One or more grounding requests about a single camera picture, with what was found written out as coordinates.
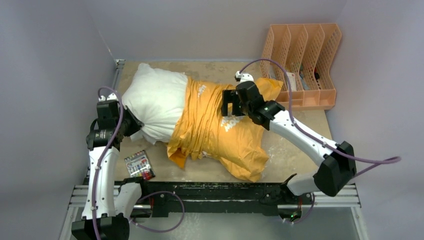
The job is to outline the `orange Mickey Mouse pillowcase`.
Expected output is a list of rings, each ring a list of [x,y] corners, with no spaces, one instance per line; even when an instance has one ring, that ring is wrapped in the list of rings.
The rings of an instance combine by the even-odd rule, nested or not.
[[[222,116],[222,92],[231,84],[188,79],[182,115],[167,143],[167,156],[180,168],[186,159],[219,161],[234,177],[257,182],[269,156],[262,149],[265,129],[248,116]]]

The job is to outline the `white pillow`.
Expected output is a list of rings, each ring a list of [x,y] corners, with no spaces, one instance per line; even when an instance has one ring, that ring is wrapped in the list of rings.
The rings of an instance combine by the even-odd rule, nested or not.
[[[167,143],[182,116],[189,78],[181,72],[138,65],[132,83],[122,95],[123,105],[143,126],[130,136],[151,144]]]

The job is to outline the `peach plastic file organizer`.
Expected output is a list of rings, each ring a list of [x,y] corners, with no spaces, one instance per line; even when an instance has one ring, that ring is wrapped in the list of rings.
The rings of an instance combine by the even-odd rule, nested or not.
[[[330,110],[336,104],[337,91],[330,69],[342,39],[336,23],[272,24],[265,39],[261,75],[282,81],[284,73],[295,74],[297,91],[284,84],[276,98],[295,111]]]

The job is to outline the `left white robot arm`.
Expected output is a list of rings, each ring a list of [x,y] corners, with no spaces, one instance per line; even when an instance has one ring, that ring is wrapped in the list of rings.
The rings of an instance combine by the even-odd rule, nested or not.
[[[115,169],[123,138],[140,130],[142,123],[118,100],[100,101],[96,111],[97,118],[86,136],[88,194],[81,220],[72,223],[71,234],[77,240],[127,240],[129,207],[146,203],[149,191],[136,179],[127,179],[115,197]]]

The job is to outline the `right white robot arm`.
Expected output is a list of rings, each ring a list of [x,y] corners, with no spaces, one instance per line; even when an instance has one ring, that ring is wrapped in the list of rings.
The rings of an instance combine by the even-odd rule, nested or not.
[[[223,90],[223,116],[228,115],[229,104],[232,105],[233,116],[248,116],[254,124],[291,142],[318,166],[316,172],[294,174],[282,184],[280,196],[284,202],[292,204],[300,195],[310,192],[334,197],[356,175],[351,144],[346,141],[336,143],[298,122],[280,103],[265,100],[253,81],[244,81],[235,89]]]

